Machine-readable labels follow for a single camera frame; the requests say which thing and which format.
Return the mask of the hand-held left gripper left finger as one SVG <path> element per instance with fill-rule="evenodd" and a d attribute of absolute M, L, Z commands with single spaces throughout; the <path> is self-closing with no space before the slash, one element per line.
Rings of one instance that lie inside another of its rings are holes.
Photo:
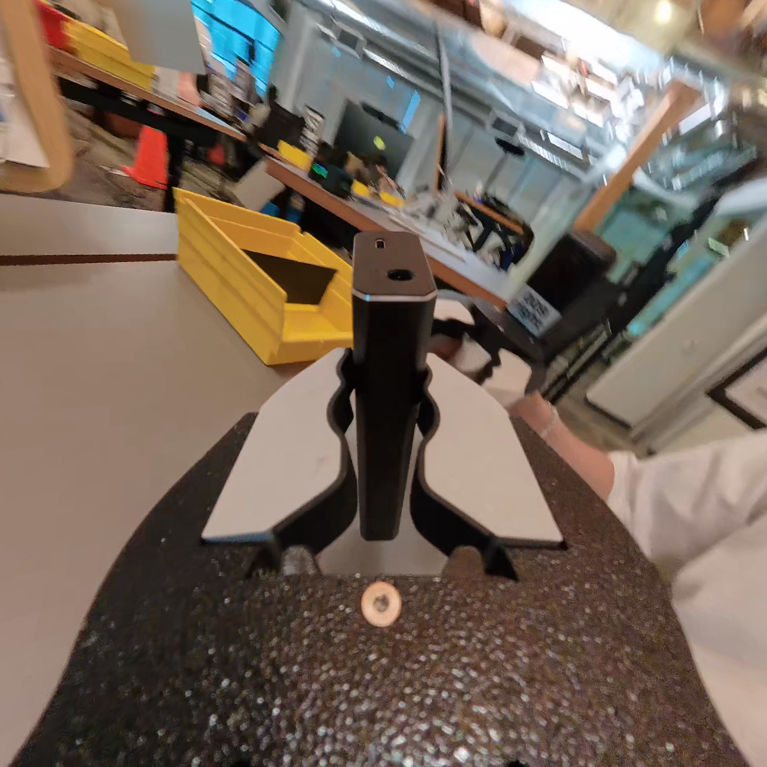
<path fill-rule="evenodd" d="M 290 379 L 258 411 L 202 532 L 206 543 L 303 546 L 320 554 L 352 524 L 357 483 L 346 430 L 343 375 L 334 349 Z"/>

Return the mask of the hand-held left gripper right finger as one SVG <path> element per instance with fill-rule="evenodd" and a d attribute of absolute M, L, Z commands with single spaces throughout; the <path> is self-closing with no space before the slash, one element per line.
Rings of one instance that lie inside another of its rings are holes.
<path fill-rule="evenodd" d="M 510 563 L 508 548 L 563 548 L 506 409 L 525 395 L 531 367 L 501 354 L 477 383 L 436 354 L 427 365 L 410 494 L 417 532 L 446 557 L 473 548 L 485 564 Z"/>

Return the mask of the black multi-port usb hub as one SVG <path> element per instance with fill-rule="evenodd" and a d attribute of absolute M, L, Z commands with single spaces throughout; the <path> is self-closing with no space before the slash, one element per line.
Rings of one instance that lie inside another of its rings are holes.
<path fill-rule="evenodd" d="M 399 532 L 437 289 L 415 234 L 360 232 L 352 255 L 360 533 L 388 542 Z"/>

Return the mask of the yellow plastic bin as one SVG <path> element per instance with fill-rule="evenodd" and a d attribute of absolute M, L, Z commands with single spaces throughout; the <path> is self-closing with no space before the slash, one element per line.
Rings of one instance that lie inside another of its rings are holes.
<path fill-rule="evenodd" d="M 204 197 L 174 192 L 178 262 L 268 366 L 311 362 L 352 346 L 352 267 L 296 224 Z M 245 250 L 337 269 L 320 305 L 289 304 Z"/>

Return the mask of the person's right forearm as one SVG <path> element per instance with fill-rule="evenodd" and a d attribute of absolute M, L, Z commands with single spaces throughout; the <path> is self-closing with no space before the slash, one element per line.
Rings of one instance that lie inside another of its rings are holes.
<path fill-rule="evenodd" d="M 544 440 L 603 501 L 607 501 L 615 480 L 615 467 L 606 453 L 593 448 L 560 420 L 556 431 Z"/>

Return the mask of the large black USB hub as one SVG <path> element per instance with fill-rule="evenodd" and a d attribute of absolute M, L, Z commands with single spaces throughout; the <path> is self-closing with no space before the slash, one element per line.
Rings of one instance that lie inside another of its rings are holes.
<path fill-rule="evenodd" d="M 244 253 L 285 293 L 289 304 L 320 305 L 337 269 L 245 250 Z"/>

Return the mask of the person's right hand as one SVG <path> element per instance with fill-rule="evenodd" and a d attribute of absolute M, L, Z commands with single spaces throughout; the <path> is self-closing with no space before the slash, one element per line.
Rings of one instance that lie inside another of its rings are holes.
<path fill-rule="evenodd" d="M 556 407 L 538 391 L 518 400 L 509 412 L 512 417 L 522 419 L 543 440 L 548 440 L 560 423 Z"/>

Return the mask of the black device green display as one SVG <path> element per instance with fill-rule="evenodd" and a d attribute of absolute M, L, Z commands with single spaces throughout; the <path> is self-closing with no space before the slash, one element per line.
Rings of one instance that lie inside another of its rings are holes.
<path fill-rule="evenodd" d="M 353 178 L 342 167 L 317 158 L 310 166 L 308 177 L 335 197 L 348 199 L 351 196 Z"/>

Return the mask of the black monitor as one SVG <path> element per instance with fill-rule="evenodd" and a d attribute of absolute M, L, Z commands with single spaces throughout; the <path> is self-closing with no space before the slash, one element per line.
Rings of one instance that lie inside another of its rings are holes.
<path fill-rule="evenodd" d="M 352 154 L 362 160 L 383 157 L 388 175 L 397 179 L 413 141 L 387 115 L 370 111 L 366 104 L 346 100 L 332 146 L 340 154 Z"/>

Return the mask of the black framed sign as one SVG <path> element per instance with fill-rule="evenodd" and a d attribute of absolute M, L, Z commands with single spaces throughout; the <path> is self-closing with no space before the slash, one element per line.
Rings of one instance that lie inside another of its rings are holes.
<path fill-rule="evenodd" d="M 766 349 L 721 379 L 706 395 L 743 425 L 766 427 Z"/>

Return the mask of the orange traffic cone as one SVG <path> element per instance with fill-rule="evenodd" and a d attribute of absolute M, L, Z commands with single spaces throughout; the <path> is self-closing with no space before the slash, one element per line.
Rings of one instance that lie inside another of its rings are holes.
<path fill-rule="evenodd" d="M 141 127 L 133 165 L 120 170 L 142 186 L 167 189 L 168 146 L 164 133 L 151 127 Z"/>

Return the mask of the small yellow bin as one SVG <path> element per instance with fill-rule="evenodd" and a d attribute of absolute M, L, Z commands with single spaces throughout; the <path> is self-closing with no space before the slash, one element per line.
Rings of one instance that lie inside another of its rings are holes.
<path fill-rule="evenodd" d="M 64 22 L 73 55 L 98 69 L 150 91 L 156 68 L 135 62 L 127 47 L 89 24 L 69 19 Z"/>

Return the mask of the instruction sheet on wooden stand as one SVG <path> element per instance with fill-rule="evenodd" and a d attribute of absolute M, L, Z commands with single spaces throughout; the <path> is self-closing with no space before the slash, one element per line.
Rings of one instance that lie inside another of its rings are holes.
<path fill-rule="evenodd" d="M 2 1 L 3 193 L 58 189 L 71 177 L 67 106 L 33 2 Z"/>

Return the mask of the red plastic bin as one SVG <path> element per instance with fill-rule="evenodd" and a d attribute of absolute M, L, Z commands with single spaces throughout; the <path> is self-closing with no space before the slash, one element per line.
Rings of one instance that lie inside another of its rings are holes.
<path fill-rule="evenodd" d="M 70 52 L 71 39 L 68 35 L 68 16 L 45 1 L 34 1 L 47 44 L 58 50 Z"/>

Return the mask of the wooden post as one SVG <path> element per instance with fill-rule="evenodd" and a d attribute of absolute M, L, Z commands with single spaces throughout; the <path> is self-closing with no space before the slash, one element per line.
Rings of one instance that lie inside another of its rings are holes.
<path fill-rule="evenodd" d="M 616 172 L 585 205 L 572 225 L 575 231 L 595 232 L 603 219 L 632 184 L 636 171 L 644 166 L 660 145 L 663 136 L 675 129 L 693 110 L 701 92 L 682 81 L 673 81 L 638 132 Z"/>

